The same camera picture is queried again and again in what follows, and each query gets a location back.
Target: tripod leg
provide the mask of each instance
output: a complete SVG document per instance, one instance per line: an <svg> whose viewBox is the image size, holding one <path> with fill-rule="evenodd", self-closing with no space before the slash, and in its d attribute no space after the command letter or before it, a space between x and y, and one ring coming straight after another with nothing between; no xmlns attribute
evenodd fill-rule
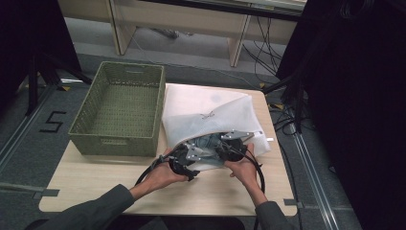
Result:
<svg viewBox="0 0 406 230"><path fill-rule="evenodd" d="M30 59L30 66L29 66L29 103L28 109L26 112L26 116L29 116L33 110L36 108L38 103L38 80L36 78L36 66L35 66L35 55L32 56Z"/></svg>
<svg viewBox="0 0 406 230"><path fill-rule="evenodd" d="M285 85L288 85L291 82L291 80L292 80L292 76L284 78L284 79L280 80L278 83L275 83L269 87L262 89L262 93L266 95L274 90L277 90Z"/></svg>
<svg viewBox="0 0 406 230"><path fill-rule="evenodd" d="M52 64L54 64L55 66L62 68L64 70L66 70L68 73L70 73L71 75L75 76L77 79L87 83L87 84L91 84L92 80L87 78L85 75L83 75L81 72L78 72L76 70L74 70L73 68L69 67L67 64L63 63L62 61L60 61L59 59L52 57L50 55L47 55L45 53L41 53L41 55L44 57L44 59L49 60Z"/></svg>
<svg viewBox="0 0 406 230"><path fill-rule="evenodd" d="M303 97L304 97L304 87L302 81L299 82L299 90L298 96L296 98L296 106L295 106L295 128L298 133L302 133L302 126L301 126L301 119L302 119L302 109L304 105Z"/></svg>

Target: wooden table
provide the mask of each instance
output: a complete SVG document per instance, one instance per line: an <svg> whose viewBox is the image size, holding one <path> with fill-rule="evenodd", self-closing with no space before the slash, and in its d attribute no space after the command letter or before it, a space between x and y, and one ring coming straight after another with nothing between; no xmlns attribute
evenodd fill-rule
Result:
<svg viewBox="0 0 406 230"><path fill-rule="evenodd" d="M286 216L294 216L296 206L285 206L293 199L277 136L264 96L259 91L218 88L249 94L259 123L270 141L271 151L258 157L265 176L266 196L278 202ZM157 155L167 147L161 126ZM117 184L134 185L153 158L134 156L85 156L72 142L56 168L48 189L60 190L57 196L44 196L39 203L43 212L61 212L73 205L95 199ZM139 215L254 216L254 205L242 184L229 177L230 170L201 172L191 182L175 183L135 202L125 212Z"/></svg>

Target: gray sleeve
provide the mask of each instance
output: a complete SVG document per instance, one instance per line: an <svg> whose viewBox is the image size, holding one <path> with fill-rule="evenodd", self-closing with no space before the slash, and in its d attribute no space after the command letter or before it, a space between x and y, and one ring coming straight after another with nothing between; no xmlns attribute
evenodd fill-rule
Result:
<svg viewBox="0 0 406 230"><path fill-rule="evenodd" d="M284 216L281 208L274 201L267 201L256 208L260 227L263 230L294 230Z"/></svg>
<svg viewBox="0 0 406 230"><path fill-rule="evenodd" d="M129 190L117 185L100 198L66 209L37 229L104 229L133 203Z"/></svg>

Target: woven basket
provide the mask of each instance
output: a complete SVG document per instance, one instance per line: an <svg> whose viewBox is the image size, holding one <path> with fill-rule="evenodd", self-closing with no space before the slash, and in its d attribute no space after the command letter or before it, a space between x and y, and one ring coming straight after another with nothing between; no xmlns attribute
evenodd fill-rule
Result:
<svg viewBox="0 0 406 230"><path fill-rule="evenodd" d="M163 66L103 62L69 136L81 154L154 157L164 95Z"/></svg>

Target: metal bracket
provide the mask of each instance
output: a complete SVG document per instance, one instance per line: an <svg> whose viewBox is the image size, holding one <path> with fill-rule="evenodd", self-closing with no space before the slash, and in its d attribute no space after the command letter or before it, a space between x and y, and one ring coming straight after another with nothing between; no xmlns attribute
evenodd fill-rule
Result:
<svg viewBox="0 0 406 230"><path fill-rule="evenodd" d="M301 201L296 202L295 199L284 199L283 203L286 206L296 206L299 209L303 209L305 207L304 204Z"/></svg>
<svg viewBox="0 0 406 230"><path fill-rule="evenodd" d="M35 192L33 195L33 199L41 199L44 196L57 196L58 194L59 190L46 189L42 192Z"/></svg>
<svg viewBox="0 0 406 230"><path fill-rule="evenodd" d="M207 148L198 148L194 145L185 144L188 147L188 154L186 155L186 159L190 161L199 161L202 157L207 156L214 156L216 155L215 151L212 151Z"/></svg>
<svg viewBox="0 0 406 230"><path fill-rule="evenodd" d="M221 136L221 140L235 140L235 139L240 139L240 138L251 138L254 136L254 132L243 132L243 131L237 131L237 130L232 130L231 132L228 132L224 135Z"/></svg>

